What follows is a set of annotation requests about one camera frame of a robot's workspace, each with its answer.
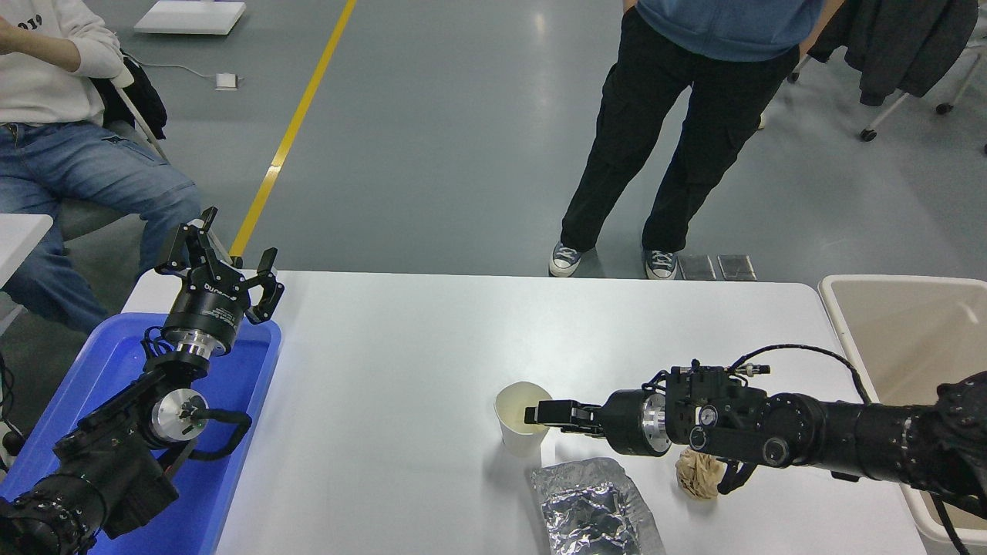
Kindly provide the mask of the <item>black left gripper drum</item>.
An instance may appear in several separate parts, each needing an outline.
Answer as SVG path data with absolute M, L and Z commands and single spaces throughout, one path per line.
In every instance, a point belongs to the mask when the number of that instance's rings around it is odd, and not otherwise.
M 243 282 L 184 281 L 163 324 L 162 336 L 173 345 L 187 343 L 187 336 L 212 338 L 215 345 L 233 345 L 249 307 Z

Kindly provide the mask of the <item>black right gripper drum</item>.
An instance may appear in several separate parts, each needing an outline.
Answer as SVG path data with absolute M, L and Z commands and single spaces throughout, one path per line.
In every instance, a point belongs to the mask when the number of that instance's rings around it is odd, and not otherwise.
M 648 440 L 642 431 L 648 391 L 623 389 L 610 394 L 601 407 L 604 439 L 622 456 L 648 456 Z

